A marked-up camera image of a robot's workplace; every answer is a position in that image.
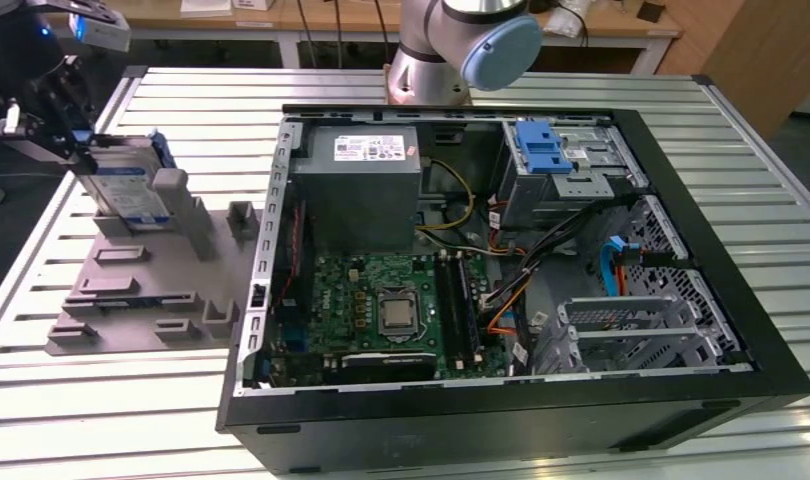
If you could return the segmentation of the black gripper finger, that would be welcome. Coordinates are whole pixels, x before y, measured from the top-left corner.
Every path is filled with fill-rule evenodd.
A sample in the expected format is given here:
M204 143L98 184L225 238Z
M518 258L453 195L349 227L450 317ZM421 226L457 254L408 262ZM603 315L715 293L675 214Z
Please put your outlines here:
M73 165L77 157L67 137L41 118L9 102L0 119L0 141L33 160Z
M97 166L89 144L97 112L81 66L75 55L62 58L42 77L42 100L46 124L62 163L74 173L94 173Z

